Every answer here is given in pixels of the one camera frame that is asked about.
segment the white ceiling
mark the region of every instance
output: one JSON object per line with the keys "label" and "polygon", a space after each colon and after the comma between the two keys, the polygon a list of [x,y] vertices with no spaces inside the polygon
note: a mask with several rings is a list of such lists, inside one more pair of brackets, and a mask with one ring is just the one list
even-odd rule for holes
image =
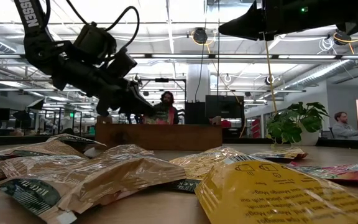
{"label": "white ceiling", "polygon": [[[40,0],[45,8],[45,0]],[[238,39],[228,36],[220,36],[220,46],[218,47],[218,39],[214,37],[220,23],[230,21],[246,11],[246,7],[222,8],[220,14],[212,11],[204,15],[203,0],[169,0],[170,19],[172,23],[173,49],[170,47],[169,41],[169,25],[167,14],[166,0],[71,0],[78,12],[88,21],[95,21],[101,27],[107,27],[127,6],[135,6],[140,13],[140,29],[136,40],[129,46],[129,52],[134,53],[175,53],[175,54],[200,54],[203,47],[196,45],[191,36],[187,38],[187,34],[195,29],[195,27],[204,27],[205,20],[207,24],[207,33],[212,43],[209,49],[212,54],[265,54],[265,44],[262,41],[254,42],[251,40]],[[55,39],[75,40],[80,33],[82,24],[79,18],[71,10],[65,0],[51,0],[52,14],[49,21],[49,31]],[[112,31],[111,34],[118,39],[118,47],[124,45],[134,30],[136,17],[133,11],[129,11]],[[271,54],[333,54],[332,52],[322,52],[319,44],[321,39],[328,33],[335,32],[334,26],[322,27],[319,29],[306,30],[299,33],[288,34],[281,38],[280,41],[272,41],[270,46]],[[24,31],[17,13],[16,7],[12,1],[0,0],[0,39],[14,44],[22,44]],[[349,47],[334,46],[339,54],[349,54]],[[207,47],[204,47],[204,54],[208,53]],[[147,65],[149,59],[139,59],[139,65],[132,69],[128,77],[138,73],[142,78],[156,77],[173,77],[173,64],[171,62],[156,63],[153,66]],[[276,85],[283,82],[289,82],[297,76],[314,68],[318,64],[308,63],[273,63],[271,64],[272,74],[280,77],[280,81]],[[187,74],[188,63],[177,62],[175,64],[177,77]],[[7,67],[13,72],[24,74],[24,67]],[[216,71],[212,65],[209,65],[211,74],[216,75]],[[229,84],[231,88],[249,86],[251,88],[264,88],[264,77],[269,74],[266,63],[221,63],[219,71],[223,76],[228,73],[233,77]],[[36,78],[43,77],[43,74],[35,72]],[[172,84],[150,84],[153,88],[174,88]],[[153,93],[151,98],[159,98],[160,93]]]}

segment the desk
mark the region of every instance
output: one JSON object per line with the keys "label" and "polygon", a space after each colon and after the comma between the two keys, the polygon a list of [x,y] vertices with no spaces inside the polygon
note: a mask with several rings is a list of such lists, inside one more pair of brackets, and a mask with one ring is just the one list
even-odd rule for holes
{"label": "desk", "polygon": [[[270,145],[228,144],[248,154],[270,150]],[[309,155],[303,166],[336,166],[358,163],[358,150],[335,147],[303,147]],[[170,160],[200,151],[155,151],[159,158]],[[349,187],[358,193],[358,186]],[[11,197],[0,192],[0,224],[41,224],[41,219],[21,207]],[[194,194],[149,188],[105,207],[96,207],[78,216],[75,224],[208,224]]]}

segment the table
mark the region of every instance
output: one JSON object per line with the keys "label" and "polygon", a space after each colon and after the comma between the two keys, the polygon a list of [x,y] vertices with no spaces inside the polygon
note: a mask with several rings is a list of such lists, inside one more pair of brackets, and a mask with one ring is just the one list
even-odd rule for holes
{"label": "table", "polygon": [[[270,145],[227,145],[248,154],[270,150]],[[299,164],[336,166],[358,163],[358,149],[302,147],[309,153]],[[170,160],[200,151],[155,151],[161,159]],[[358,185],[349,187],[358,193]],[[0,224],[41,224],[41,219],[21,207],[13,198],[0,192]],[[95,207],[78,216],[75,224],[208,224],[194,194],[149,188],[104,207]]]}

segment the man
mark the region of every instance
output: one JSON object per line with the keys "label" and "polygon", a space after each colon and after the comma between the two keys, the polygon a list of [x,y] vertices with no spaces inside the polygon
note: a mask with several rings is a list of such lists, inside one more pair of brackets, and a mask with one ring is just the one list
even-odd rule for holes
{"label": "man", "polygon": [[335,139],[358,140],[358,131],[347,123],[347,113],[338,112],[334,115],[336,124],[333,126],[333,134]]}
{"label": "man", "polygon": [[161,95],[161,103],[154,105],[156,117],[164,120],[171,120],[168,123],[178,124],[178,110],[172,106],[174,103],[173,94],[170,91],[166,91]]}

